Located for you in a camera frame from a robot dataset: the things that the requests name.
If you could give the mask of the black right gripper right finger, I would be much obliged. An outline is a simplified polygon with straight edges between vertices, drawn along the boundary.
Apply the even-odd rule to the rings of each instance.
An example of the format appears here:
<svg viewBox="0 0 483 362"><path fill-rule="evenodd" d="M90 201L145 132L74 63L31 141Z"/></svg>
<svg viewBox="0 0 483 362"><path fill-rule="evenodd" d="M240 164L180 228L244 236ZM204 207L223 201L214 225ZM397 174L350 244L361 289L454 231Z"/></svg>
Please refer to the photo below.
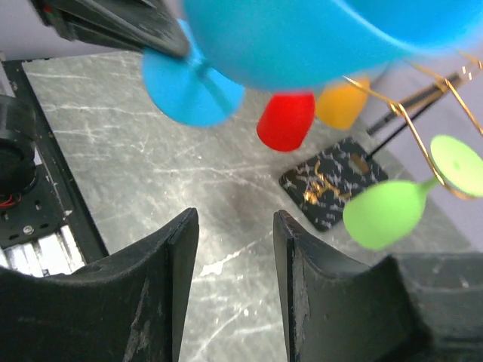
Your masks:
<svg viewBox="0 0 483 362"><path fill-rule="evenodd" d="M273 216L273 246L289 361L426 361L418 323L393 259L358 262Z"/></svg>

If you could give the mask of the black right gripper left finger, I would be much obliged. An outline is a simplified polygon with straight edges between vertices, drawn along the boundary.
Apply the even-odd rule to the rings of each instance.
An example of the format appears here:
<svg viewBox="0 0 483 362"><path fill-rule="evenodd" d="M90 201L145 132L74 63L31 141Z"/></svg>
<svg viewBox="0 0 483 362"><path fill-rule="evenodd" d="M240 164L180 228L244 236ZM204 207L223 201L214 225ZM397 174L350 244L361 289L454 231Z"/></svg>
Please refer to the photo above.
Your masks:
<svg viewBox="0 0 483 362"><path fill-rule="evenodd" d="M189 208L70 275L1 271L3 361L176 361L199 237Z"/></svg>

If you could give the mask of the red plastic wine glass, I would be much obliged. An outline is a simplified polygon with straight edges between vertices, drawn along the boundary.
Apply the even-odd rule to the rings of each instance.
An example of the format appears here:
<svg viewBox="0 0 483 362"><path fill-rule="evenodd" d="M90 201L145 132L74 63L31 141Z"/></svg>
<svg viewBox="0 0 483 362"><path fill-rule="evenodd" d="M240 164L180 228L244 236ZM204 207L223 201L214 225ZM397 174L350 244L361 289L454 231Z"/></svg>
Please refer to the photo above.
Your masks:
<svg viewBox="0 0 483 362"><path fill-rule="evenodd" d="M313 92L275 94L257 124L257 135L267 147L278 152L300 148L315 115Z"/></svg>

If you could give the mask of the orange plastic wine glass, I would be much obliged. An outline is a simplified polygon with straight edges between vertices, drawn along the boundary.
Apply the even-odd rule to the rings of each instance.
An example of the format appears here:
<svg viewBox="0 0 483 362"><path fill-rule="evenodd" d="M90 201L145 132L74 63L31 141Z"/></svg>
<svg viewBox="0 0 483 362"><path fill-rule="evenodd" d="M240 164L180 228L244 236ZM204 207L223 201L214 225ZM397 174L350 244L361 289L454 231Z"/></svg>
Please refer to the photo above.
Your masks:
<svg viewBox="0 0 483 362"><path fill-rule="evenodd" d="M347 80L325 86L315 100L315 117L329 127L348 130L364 109L369 95Z"/></svg>

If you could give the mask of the blue plastic wine glass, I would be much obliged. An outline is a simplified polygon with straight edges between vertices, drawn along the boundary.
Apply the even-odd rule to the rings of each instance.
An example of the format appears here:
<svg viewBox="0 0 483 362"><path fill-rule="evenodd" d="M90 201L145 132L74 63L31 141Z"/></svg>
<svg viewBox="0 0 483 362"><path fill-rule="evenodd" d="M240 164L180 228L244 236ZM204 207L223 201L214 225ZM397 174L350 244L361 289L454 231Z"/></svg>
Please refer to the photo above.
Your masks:
<svg viewBox="0 0 483 362"><path fill-rule="evenodd" d="M187 1L188 55L147 49L148 95L169 118L220 123L246 88L298 91L409 57L472 44L480 1Z"/></svg>

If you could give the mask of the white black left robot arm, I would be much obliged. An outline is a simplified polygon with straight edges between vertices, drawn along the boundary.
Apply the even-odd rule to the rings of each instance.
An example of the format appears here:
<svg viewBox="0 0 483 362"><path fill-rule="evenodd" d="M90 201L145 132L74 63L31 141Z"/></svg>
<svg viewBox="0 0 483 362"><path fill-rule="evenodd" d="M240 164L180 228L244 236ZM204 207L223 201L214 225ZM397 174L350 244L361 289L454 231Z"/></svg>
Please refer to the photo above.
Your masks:
<svg viewBox="0 0 483 362"><path fill-rule="evenodd" d="M123 51L151 48L181 59L189 41L164 1L36 0L31 1L45 26L69 41Z"/></svg>

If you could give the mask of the green plastic wine glass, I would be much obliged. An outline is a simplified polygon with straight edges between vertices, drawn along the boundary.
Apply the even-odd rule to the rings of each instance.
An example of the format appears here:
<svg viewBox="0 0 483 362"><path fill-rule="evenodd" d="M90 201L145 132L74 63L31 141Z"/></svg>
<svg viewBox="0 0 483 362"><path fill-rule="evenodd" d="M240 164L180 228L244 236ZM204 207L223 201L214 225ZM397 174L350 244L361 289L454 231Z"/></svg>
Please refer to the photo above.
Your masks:
<svg viewBox="0 0 483 362"><path fill-rule="evenodd" d="M438 135L430 144L440 176L422 183L384 181L355 196L343 209L343 224L361 246L382 250L407 236L420 221L431 189L444 181L471 198L482 196L482 158L464 142Z"/></svg>

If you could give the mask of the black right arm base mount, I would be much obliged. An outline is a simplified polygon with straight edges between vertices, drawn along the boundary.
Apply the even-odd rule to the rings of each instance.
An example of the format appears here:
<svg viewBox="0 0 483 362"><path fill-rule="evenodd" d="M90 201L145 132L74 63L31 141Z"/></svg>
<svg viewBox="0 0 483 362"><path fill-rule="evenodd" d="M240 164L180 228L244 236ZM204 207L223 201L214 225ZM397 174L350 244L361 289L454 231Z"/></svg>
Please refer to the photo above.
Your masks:
<svg viewBox="0 0 483 362"><path fill-rule="evenodd" d="M1 202L1 266L38 278L68 275L109 253L24 64L1 63L1 92L35 112L36 177L30 189Z"/></svg>

